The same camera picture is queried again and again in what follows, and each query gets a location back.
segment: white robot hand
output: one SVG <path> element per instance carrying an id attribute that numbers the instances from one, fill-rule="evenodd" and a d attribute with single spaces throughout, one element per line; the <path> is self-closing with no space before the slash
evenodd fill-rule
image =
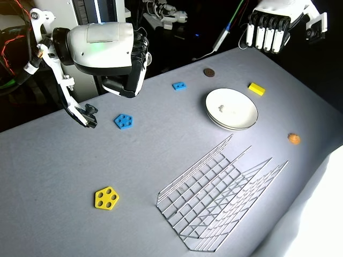
<path id="1" fill-rule="evenodd" d="M 246 43 L 277 54 L 290 39 L 289 31 L 308 15 L 305 38 L 314 42 L 325 38 L 327 14 L 319 14 L 311 0 L 262 0 L 249 16 Z"/>

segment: blue block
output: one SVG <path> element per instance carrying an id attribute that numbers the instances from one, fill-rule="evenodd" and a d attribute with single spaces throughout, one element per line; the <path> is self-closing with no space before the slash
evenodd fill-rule
<path id="1" fill-rule="evenodd" d="M 114 123 L 123 130 L 133 126 L 133 117 L 126 114 L 120 114 L 115 118 Z"/>
<path id="2" fill-rule="evenodd" d="M 178 82 L 178 83 L 174 83 L 173 84 L 173 88 L 178 91 L 178 90 L 181 90 L 181 89 L 185 89 L 187 86 L 185 83 L 183 82 Z"/>

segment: gray tabletop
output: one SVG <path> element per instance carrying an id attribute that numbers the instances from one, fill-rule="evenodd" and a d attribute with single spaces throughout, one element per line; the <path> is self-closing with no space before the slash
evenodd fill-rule
<path id="1" fill-rule="evenodd" d="M 204 76 L 212 68 L 215 77 Z M 183 81 L 187 89 L 174 91 Z M 249 91 L 252 81 L 266 88 Z M 233 132 L 228 157 L 252 146 L 247 163 L 289 165 L 216 253 L 189 251 L 155 206 L 157 193 L 232 132 L 213 124 L 204 97 L 239 90 L 256 104 L 257 123 Z M 234 49 L 144 82 L 134 99 L 106 94 L 96 129 L 58 111 L 0 134 L 0 256 L 248 256 L 306 182 L 343 142 L 343 116 L 257 50 Z M 113 119 L 132 115 L 119 130 Z M 297 133 L 294 146 L 287 135 Z M 94 193 L 112 186 L 112 211 Z"/>

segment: dish rack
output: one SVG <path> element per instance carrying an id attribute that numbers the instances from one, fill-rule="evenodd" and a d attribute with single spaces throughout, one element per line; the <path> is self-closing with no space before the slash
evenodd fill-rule
<path id="1" fill-rule="evenodd" d="M 215 252 L 288 164 L 257 176 L 272 158 L 241 172 L 222 151 L 233 135 L 166 186 L 156 206 L 188 249 Z"/>

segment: metal wire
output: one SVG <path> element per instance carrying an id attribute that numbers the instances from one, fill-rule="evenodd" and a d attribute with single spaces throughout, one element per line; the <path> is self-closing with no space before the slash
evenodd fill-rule
<path id="1" fill-rule="evenodd" d="M 250 147 L 230 162 L 222 151 L 231 137 L 158 195 L 156 206 L 190 250 L 216 251 L 288 163 L 259 177 L 271 158 L 240 172 L 234 163 Z"/>

